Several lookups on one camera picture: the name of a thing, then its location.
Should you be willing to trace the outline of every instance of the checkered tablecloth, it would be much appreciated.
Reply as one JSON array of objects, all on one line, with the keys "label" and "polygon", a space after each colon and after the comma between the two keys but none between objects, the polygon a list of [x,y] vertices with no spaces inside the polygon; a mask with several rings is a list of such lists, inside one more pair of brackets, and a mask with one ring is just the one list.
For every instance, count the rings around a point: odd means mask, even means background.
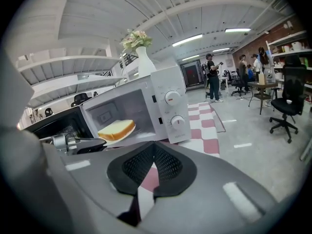
[{"label": "checkered tablecloth", "polygon": [[[188,107],[192,136],[191,139],[180,142],[178,145],[220,157],[215,121],[209,103],[191,104]],[[142,219],[154,205],[153,190],[158,185],[158,172],[156,165],[153,164],[138,188],[138,202]]]}]

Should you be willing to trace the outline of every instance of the white plate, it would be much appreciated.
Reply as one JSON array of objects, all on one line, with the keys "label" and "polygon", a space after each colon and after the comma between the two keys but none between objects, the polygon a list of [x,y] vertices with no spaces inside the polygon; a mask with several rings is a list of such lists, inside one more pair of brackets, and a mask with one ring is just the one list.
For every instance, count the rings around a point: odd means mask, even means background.
[{"label": "white plate", "polygon": [[106,144],[105,144],[104,146],[113,145],[113,144],[115,144],[115,143],[117,143],[117,142],[122,141],[122,140],[125,139],[126,137],[128,137],[128,136],[135,130],[135,128],[136,128],[136,126],[134,126],[133,129],[131,129],[131,131],[130,131],[129,133],[127,133],[124,137],[122,137],[122,138],[120,138],[120,139],[118,139],[118,140],[109,141],[109,140],[106,140],[106,139],[104,139],[104,138],[102,138],[102,137],[99,137],[99,138],[101,138],[101,139],[103,139],[103,140],[106,141]]}]

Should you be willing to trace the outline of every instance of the bread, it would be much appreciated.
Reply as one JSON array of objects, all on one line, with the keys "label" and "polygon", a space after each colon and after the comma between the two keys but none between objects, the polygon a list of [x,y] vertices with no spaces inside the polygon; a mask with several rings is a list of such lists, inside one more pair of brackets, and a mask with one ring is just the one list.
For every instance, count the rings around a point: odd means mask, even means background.
[{"label": "bread", "polygon": [[115,141],[126,136],[135,126],[135,122],[131,119],[116,120],[98,131],[97,134],[105,140]]}]

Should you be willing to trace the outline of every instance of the gray floor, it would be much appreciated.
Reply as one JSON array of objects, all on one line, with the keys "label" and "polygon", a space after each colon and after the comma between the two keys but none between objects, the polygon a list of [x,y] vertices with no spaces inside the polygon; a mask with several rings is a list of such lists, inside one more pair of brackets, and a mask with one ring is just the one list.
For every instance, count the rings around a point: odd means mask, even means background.
[{"label": "gray floor", "polygon": [[[263,107],[262,115],[259,115],[260,101],[253,100],[248,107],[248,99],[237,99],[238,94],[231,96],[233,89],[230,87],[229,94],[222,91],[223,103],[211,104],[226,129],[225,133],[218,133],[220,157],[258,181],[281,201],[297,191],[303,181],[307,166],[299,156],[312,135],[312,116],[307,113],[294,116],[299,133],[295,135],[291,130],[292,143],[288,144],[284,128],[275,129],[273,134],[269,132],[277,124],[270,123],[269,118],[281,118],[282,114],[277,110],[273,112],[273,107]],[[205,100],[203,91],[187,94],[190,103]],[[250,98],[251,93],[243,97]],[[242,144],[250,146],[234,147]]]}]

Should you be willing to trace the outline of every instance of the microwave knob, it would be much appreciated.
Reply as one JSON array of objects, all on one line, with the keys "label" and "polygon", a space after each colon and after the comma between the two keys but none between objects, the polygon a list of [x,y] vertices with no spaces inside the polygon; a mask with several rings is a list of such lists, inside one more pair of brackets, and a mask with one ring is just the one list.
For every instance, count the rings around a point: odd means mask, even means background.
[{"label": "microwave knob", "polygon": [[171,125],[174,129],[181,130],[185,125],[185,119],[180,115],[176,115],[171,119]]},{"label": "microwave knob", "polygon": [[170,90],[165,95],[165,100],[170,106],[175,106],[179,103],[181,95],[175,91]]}]

